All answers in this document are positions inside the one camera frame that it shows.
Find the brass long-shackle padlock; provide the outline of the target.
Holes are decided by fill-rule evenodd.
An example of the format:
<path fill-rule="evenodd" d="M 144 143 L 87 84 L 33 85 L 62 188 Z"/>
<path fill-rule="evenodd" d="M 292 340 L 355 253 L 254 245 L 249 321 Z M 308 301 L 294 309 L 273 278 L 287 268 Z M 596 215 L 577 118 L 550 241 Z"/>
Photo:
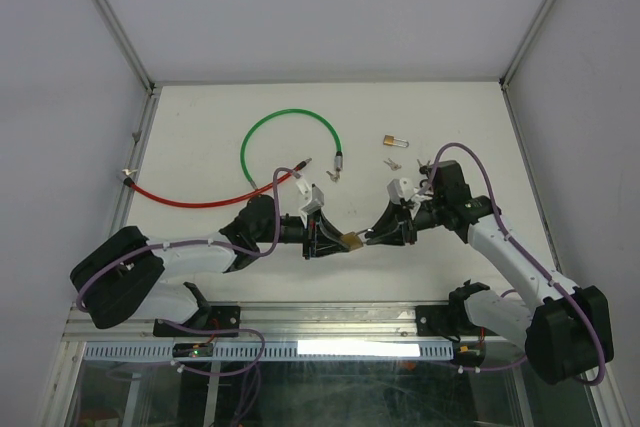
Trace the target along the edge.
<path fill-rule="evenodd" d="M 383 138 L 383 144 L 388 147 L 396 147 L 396 148 L 409 147 L 409 142 L 407 140 L 397 138 L 393 135 L 385 135 Z"/>

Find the orange black padlock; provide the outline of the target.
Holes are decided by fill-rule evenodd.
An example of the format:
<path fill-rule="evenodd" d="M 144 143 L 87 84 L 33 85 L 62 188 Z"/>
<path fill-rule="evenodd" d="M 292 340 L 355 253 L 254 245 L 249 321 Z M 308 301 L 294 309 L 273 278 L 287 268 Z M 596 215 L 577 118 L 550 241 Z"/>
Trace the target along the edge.
<path fill-rule="evenodd" d="M 421 187 L 423 187 L 425 184 L 429 183 L 429 174 L 427 173 L 426 175 L 423 175 L 423 177 L 420 179 L 419 185 Z"/>

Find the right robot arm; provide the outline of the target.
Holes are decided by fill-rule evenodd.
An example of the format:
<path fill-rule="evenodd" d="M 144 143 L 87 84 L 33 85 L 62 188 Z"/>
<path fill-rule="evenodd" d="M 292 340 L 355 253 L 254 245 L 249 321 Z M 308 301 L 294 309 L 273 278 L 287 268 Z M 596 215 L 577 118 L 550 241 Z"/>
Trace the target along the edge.
<path fill-rule="evenodd" d="M 406 246 L 421 231 L 444 228 L 488 260 L 519 299 L 498 295 L 482 282 L 466 281 L 451 291 L 441 313 L 426 325 L 442 336 L 484 328 L 521 349 L 539 378 L 555 385 L 596 370 L 599 382 L 614 357 L 609 306 L 595 286 L 579 287 L 542 265 L 506 225 L 487 196 L 475 197 L 456 161 L 423 166 L 421 193 L 408 178 L 387 187 L 389 203 L 366 233 L 368 245 Z"/>

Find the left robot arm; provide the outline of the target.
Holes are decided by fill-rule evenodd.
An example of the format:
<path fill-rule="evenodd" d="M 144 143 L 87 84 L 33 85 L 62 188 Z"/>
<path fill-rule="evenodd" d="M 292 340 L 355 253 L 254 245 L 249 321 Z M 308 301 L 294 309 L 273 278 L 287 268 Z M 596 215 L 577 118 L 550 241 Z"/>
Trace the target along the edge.
<path fill-rule="evenodd" d="M 273 253 L 278 244 L 299 244 L 305 259 L 349 251 L 346 237 L 320 209 L 282 215 L 271 196 L 251 199 L 232 222 L 207 238 L 152 241 L 136 226 L 121 228 L 70 273 L 76 306 L 106 330 L 131 319 L 174 322 L 198 335 L 209 324 L 210 305 L 180 276 L 236 273 Z"/>

